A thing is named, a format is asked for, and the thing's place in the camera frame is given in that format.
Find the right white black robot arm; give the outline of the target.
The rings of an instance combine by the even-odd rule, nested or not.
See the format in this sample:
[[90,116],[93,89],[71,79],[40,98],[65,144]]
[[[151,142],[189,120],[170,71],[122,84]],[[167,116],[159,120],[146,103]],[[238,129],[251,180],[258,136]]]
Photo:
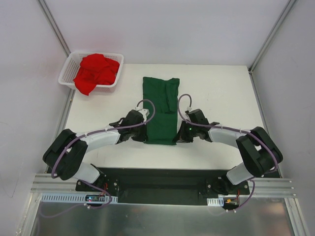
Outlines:
[[226,194],[233,194],[238,190],[239,183],[245,180],[276,170],[283,160],[279,148],[262,127],[237,130],[219,122],[209,123],[200,109],[192,110],[191,107],[187,108],[185,115],[188,119],[182,120],[174,142],[192,143],[194,138],[199,137],[210,143],[221,143],[238,149],[242,162],[227,171],[218,184]]

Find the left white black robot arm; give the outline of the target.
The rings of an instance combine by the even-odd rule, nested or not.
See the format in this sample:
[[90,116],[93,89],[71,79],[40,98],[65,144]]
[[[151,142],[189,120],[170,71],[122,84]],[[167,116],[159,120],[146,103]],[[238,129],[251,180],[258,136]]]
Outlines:
[[68,180],[75,178],[87,183],[93,191],[104,186],[104,174],[83,161],[86,153],[108,145],[127,141],[145,126],[149,110],[131,110],[126,117],[110,123],[101,130],[88,133],[75,133],[63,130],[43,155],[43,161],[51,170],[52,178]]

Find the green t shirt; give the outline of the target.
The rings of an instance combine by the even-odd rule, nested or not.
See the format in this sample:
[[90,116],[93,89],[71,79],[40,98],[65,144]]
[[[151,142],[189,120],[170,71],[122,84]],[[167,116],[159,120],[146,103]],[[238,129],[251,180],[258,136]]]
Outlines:
[[145,143],[174,146],[178,123],[178,92],[180,79],[162,80],[143,77],[143,99],[155,106],[155,115],[147,123]]

